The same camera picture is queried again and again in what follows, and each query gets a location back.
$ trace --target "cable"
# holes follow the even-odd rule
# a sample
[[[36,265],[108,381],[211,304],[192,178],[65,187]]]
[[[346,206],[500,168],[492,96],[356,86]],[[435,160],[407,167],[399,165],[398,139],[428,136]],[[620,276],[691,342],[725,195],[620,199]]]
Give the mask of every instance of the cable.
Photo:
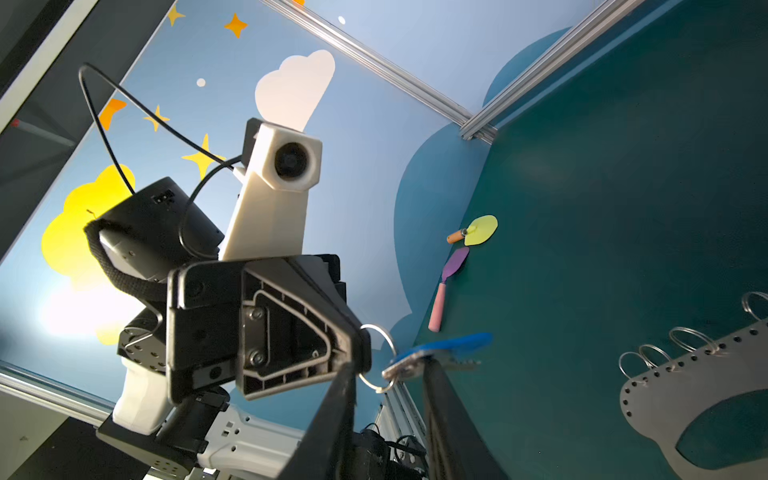
[[[203,177],[203,180],[200,180],[200,183],[197,184],[194,191],[190,195],[190,199],[187,200],[187,204],[184,205],[184,211],[181,214],[181,220],[179,220],[179,243],[181,243],[181,246],[189,253],[192,257],[197,258],[203,258],[206,260],[219,260],[218,255],[209,255],[207,253],[201,253],[195,250],[192,246],[187,245],[187,243],[184,241],[184,225],[187,224],[187,216],[190,213],[190,207],[194,203],[194,199],[197,198],[197,194],[200,193],[200,190],[203,189],[203,186],[208,183],[208,180],[213,178],[213,176],[219,171],[224,168],[233,168],[232,165],[236,164],[242,160],[241,155],[237,155],[234,158],[231,158],[225,162],[222,162],[221,165],[217,165],[213,170],[208,172],[205,177]]]
[[[371,425],[373,425],[373,426],[375,426],[375,427],[376,427],[376,433],[378,433],[379,435],[381,435],[381,434],[382,434],[382,431],[381,431],[381,430],[379,430],[379,426],[376,424],[376,422],[370,422],[368,425],[364,426],[364,427],[362,428],[362,430],[365,430],[365,429],[367,429],[367,428],[368,428],[368,427],[370,427]]]
[[[219,164],[226,163],[216,155],[210,153],[209,151],[205,150],[201,146],[195,144],[193,141],[191,141],[190,139],[186,138],[185,136],[183,136],[182,134],[174,130],[170,125],[165,123],[165,121],[162,121],[157,115],[152,113],[152,111],[150,111],[149,108],[145,107],[144,104],[142,104],[139,100],[136,99],[136,97],[131,95],[131,93],[128,92],[128,90],[126,90],[125,88],[122,88],[119,84],[115,83],[115,81],[109,78],[103,71],[99,70],[94,65],[91,65],[86,62],[78,70],[78,79],[80,80],[80,87],[83,90],[83,95],[85,95],[85,101],[88,103],[88,110],[91,111],[91,117],[93,118],[94,123],[96,123],[96,126],[98,127],[99,134],[101,135],[101,140],[104,142],[104,146],[107,148],[107,152],[109,152],[109,156],[112,159],[112,163],[118,169],[118,173],[123,178],[123,182],[125,182],[125,186],[128,187],[128,190],[131,192],[131,195],[135,194],[136,192],[134,191],[134,188],[131,186],[131,184],[128,182],[128,179],[125,177],[125,174],[123,173],[123,169],[120,167],[120,164],[118,163],[118,159],[115,158],[114,156],[112,147],[110,146],[109,141],[107,140],[107,135],[104,132],[104,127],[101,126],[101,122],[98,120],[98,113],[96,112],[96,107],[94,107],[93,100],[91,100],[91,93],[88,91],[88,87],[85,85],[84,73],[86,70],[92,70],[95,74],[101,77],[102,80],[106,81],[112,88],[122,93],[128,100],[131,101],[132,104],[136,105],[136,107],[139,110],[149,115],[150,118],[152,118],[158,124],[162,125],[163,128],[171,132],[172,135],[174,135],[179,140],[183,141],[185,144],[199,151],[203,155],[209,157],[213,161],[218,162]],[[234,169],[231,164],[227,165],[227,168],[229,168],[230,170]]]

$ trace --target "metal ring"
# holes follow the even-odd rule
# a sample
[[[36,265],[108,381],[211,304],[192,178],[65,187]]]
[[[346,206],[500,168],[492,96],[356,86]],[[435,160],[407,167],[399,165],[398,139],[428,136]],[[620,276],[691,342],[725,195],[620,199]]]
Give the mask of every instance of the metal ring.
[[[657,346],[655,346],[655,345],[651,345],[650,343],[646,343],[646,344],[644,344],[644,345],[640,345],[640,346],[637,348],[637,354],[638,354],[638,355],[640,355],[640,357],[641,357],[643,360],[645,360],[646,362],[648,362],[648,363],[650,364],[650,367],[651,367],[652,369],[657,369],[657,368],[659,367],[659,365],[656,365],[655,363],[651,362],[651,361],[648,359],[648,357],[646,357],[646,356],[645,356],[645,354],[643,353],[643,348],[645,348],[645,347],[647,347],[647,348],[649,348],[649,349],[654,349],[654,350],[656,350],[657,352],[659,352],[661,355],[664,355],[664,358],[665,358],[665,359],[667,359],[667,361],[668,361],[668,362],[669,362],[669,363],[672,365],[672,370],[674,370],[674,364],[672,363],[672,357],[670,357],[669,355],[667,355],[667,352],[664,352],[664,351],[663,351],[662,349],[660,349],[659,347],[657,347]]]
[[[681,349],[684,349],[684,350],[686,350],[688,352],[693,352],[696,349],[693,348],[692,346],[688,345],[684,341],[678,339],[674,335],[675,332],[685,332],[685,333],[689,333],[689,334],[691,334],[693,336],[699,337],[704,342],[706,342],[707,345],[710,346],[711,353],[715,353],[716,351],[718,351],[720,349],[720,347],[717,346],[717,344],[715,343],[714,340],[712,340],[710,337],[704,335],[702,332],[700,332],[698,330],[689,329],[689,328],[687,328],[685,326],[676,326],[676,327],[674,327],[672,330],[670,330],[670,340],[675,342],[675,345],[679,346]]]
[[[627,377],[629,380],[632,380],[632,377],[627,375],[627,373],[624,371],[624,367],[621,366],[621,360],[623,360],[624,357],[627,356],[627,355],[637,355],[637,356],[639,356],[645,362],[645,366],[650,369],[650,362],[648,362],[645,359],[645,357],[643,357],[640,353],[637,353],[637,352],[624,352],[624,353],[622,353],[621,355],[619,355],[619,370],[621,370],[621,372],[624,374],[624,376]]]
[[[389,348],[392,349],[392,356],[397,356],[397,349],[395,348],[395,343],[392,341],[392,335],[390,335],[389,332],[387,332],[385,329],[383,329],[382,327],[380,327],[378,325],[374,325],[372,323],[366,323],[365,325],[360,326],[360,329],[361,330],[371,329],[371,330],[375,330],[376,332],[381,333],[382,336],[384,337],[384,340],[386,340],[386,342],[389,344]],[[395,386],[395,382],[397,382],[397,376],[395,376],[395,378],[389,380],[389,385],[387,385],[387,386],[377,386],[377,385],[373,385],[371,382],[366,380],[366,377],[363,376],[362,373],[358,373],[357,376],[360,377],[362,382],[365,383],[370,388],[372,388],[373,391],[376,392],[376,393],[384,393],[384,392],[389,391],[389,389],[391,389],[393,386]]]
[[[744,293],[741,297],[741,308],[743,308],[745,312],[749,313],[752,317],[754,317],[754,319],[757,320],[758,322],[764,322],[765,320],[768,320],[768,317],[761,319],[760,317],[755,315],[755,312],[752,311],[752,306],[750,305],[750,297],[752,295],[757,295],[763,300],[768,300],[768,293],[747,292],[747,293]]]

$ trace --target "camera lens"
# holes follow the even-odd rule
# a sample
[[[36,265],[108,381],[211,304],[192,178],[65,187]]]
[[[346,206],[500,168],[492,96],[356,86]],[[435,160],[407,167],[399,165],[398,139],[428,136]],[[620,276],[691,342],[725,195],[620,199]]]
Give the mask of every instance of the camera lens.
[[[308,160],[304,147],[296,142],[285,144],[275,153],[275,170],[283,180],[293,180],[306,171]]]

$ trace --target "yellow star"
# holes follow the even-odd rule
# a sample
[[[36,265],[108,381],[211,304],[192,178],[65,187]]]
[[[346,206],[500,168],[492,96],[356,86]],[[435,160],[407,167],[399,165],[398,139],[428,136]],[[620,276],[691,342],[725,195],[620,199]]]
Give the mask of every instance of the yellow star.
[[[224,26],[227,30],[231,30],[232,33],[235,34],[236,37],[240,38],[240,33],[243,31],[245,27],[247,27],[248,24],[246,22],[241,22],[240,19],[237,17],[237,13],[235,16],[232,17],[232,21],[229,22]]]
[[[160,115],[160,105],[157,106],[157,108],[154,109],[154,114],[157,115],[157,118],[160,118],[162,121],[169,121],[170,118],[164,117]],[[160,127],[160,122],[155,121],[152,117],[144,117],[145,120],[149,120],[154,125],[154,130],[157,131],[157,127]]]
[[[208,134],[205,134],[205,138],[203,139],[203,150],[210,152],[208,150]],[[219,157],[221,160],[226,160],[225,157],[222,157],[220,155],[216,155],[216,157]],[[203,180],[203,177],[205,177],[205,172],[208,170],[208,167],[214,162],[214,160],[211,157],[208,157],[206,154],[202,152],[195,152],[192,155],[187,155],[186,157],[182,157],[184,160],[193,161],[197,164],[197,166],[200,168],[200,179]]]
[[[186,15],[182,15],[181,13],[176,11],[176,4],[174,3],[174,6],[170,8],[170,12],[168,12],[168,19],[170,20],[170,26],[174,26],[174,22],[177,18],[186,17]]]

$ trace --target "screw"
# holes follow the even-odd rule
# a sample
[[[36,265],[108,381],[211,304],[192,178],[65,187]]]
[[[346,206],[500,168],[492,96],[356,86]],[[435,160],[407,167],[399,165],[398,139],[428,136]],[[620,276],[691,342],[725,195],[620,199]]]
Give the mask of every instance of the screw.
[[[264,364],[264,354],[261,353],[259,350],[251,350],[250,355],[248,356],[248,360],[250,361],[250,364],[253,366],[260,366]]]
[[[250,312],[250,319],[254,321],[263,320],[265,316],[266,310],[261,306],[256,307]]]

